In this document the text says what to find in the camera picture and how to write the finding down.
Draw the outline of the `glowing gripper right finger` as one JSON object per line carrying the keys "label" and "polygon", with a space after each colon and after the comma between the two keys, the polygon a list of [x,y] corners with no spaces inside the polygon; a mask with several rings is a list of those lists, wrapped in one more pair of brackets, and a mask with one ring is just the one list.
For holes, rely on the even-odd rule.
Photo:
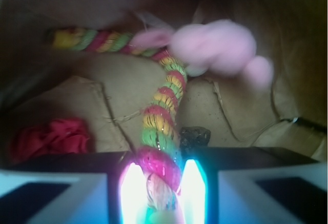
{"label": "glowing gripper right finger", "polygon": [[327,164],[280,147],[184,154],[186,223],[327,223]]}

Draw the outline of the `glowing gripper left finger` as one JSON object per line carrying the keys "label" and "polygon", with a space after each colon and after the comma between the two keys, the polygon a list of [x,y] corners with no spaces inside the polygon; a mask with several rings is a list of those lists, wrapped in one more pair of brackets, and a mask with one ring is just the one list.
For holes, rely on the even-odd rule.
{"label": "glowing gripper left finger", "polygon": [[1,223],[145,223],[126,152],[45,155],[1,169]]}

